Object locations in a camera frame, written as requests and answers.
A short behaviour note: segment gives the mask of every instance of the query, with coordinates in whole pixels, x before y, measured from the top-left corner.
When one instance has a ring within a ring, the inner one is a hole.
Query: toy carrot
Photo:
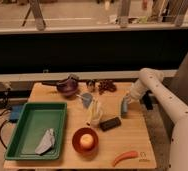
[[[119,163],[121,160],[131,159],[131,158],[136,158],[136,157],[138,157],[137,151],[128,151],[128,152],[122,153],[114,159],[114,161],[112,162],[112,166],[115,167],[116,164]]]

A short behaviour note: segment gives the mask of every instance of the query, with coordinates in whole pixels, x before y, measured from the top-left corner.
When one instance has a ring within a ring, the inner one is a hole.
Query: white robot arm
[[[161,83],[163,77],[164,74],[159,70],[142,69],[139,79],[130,87],[129,103],[141,99],[147,90],[151,90],[175,124],[169,171],[188,171],[188,106]]]

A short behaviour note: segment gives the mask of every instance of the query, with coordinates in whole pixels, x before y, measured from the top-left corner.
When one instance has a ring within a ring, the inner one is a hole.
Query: green plastic tray
[[[26,103],[13,132],[6,160],[54,160],[61,153],[66,103]],[[35,154],[35,149],[45,131],[54,129],[55,146],[43,155]]]

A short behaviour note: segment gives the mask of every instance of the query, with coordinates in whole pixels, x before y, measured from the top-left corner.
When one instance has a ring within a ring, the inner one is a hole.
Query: table surface
[[[115,83],[116,92],[105,91],[99,95],[96,90],[92,95],[102,103],[102,121],[120,116],[121,100],[128,91],[130,83]],[[79,83],[80,93],[87,92],[85,83]],[[148,130],[143,117],[140,103],[129,104],[125,118],[121,118],[121,126],[101,131],[93,128],[99,137],[97,154],[84,158],[72,146],[73,134],[81,127],[87,127],[87,109],[78,97],[66,99],[57,93],[56,87],[36,83],[29,97],[29,102],[67,102],[66,130],[63,149],[59,159],[51,161],[8,161],[5,169],[154,169],[156,161]],[[136,150],[138,158],[126,159],[115,167],[111,163],[121,153]]]

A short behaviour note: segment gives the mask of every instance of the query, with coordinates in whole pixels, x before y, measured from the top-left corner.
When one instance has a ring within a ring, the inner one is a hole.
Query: blue object
[[[9,116],[9,122],[16,123],[18,121],[23,106],[24,105],[12,106],[11,114]]]

